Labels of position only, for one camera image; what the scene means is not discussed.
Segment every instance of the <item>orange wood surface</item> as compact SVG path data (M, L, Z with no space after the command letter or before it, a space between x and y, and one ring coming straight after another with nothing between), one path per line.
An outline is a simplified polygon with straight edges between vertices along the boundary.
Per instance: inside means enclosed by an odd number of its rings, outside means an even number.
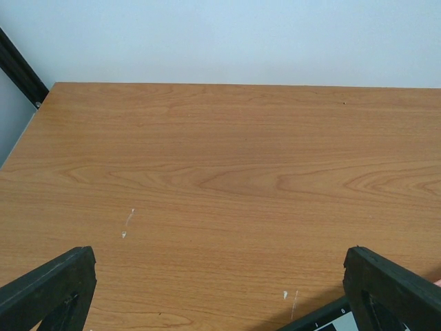
M58 83L0 171L0 283L91 245L85 330L275 330L354 245L441 278L440 195L440 90Z

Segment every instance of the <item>black device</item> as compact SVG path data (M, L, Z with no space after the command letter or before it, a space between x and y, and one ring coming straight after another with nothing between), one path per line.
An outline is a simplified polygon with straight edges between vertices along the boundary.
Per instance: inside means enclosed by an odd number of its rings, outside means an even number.
M73 248L0 288L0 330L81 331L95 285L92 248Z

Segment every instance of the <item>white scratch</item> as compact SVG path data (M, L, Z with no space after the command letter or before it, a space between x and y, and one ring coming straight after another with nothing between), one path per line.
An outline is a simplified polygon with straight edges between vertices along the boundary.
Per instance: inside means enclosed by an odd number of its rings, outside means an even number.
M294 298L294 303L292 304L291 320L294 317L294 310L296 309L296 305L297 305L297 296L298 296L298 290L296 291L296 297Z
M134 213L135 213L135 208L132 208L132 212L130 213L129 217L127 218L127 221L125 221L125 226L129 225L129 221L132 218Z

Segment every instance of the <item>white wall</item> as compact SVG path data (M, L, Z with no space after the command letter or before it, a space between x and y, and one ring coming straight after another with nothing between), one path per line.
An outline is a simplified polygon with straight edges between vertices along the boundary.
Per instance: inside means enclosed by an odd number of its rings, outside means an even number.
M34 106L0 69L0 168L34 112Z
M441 87L440 0L0 0L55 81Z

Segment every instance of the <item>black plastic part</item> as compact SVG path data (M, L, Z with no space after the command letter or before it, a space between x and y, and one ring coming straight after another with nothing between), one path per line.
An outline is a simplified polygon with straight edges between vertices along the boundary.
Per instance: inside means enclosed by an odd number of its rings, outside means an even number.
M91 247L77 247L0 288L0 330L81 331L96 285Z
M0 68L29 101L38 108L49 93L28 62L0 28Z
M330 304L308 314L307 316L291 322L290 324L278 329L277 331L314 331L333 320L350 312L349 302L346 297L341 297ZM320 329L324 331L335 330L335 327Z
M441 330L441 288L363 247L350 248L343 286L359 331Z

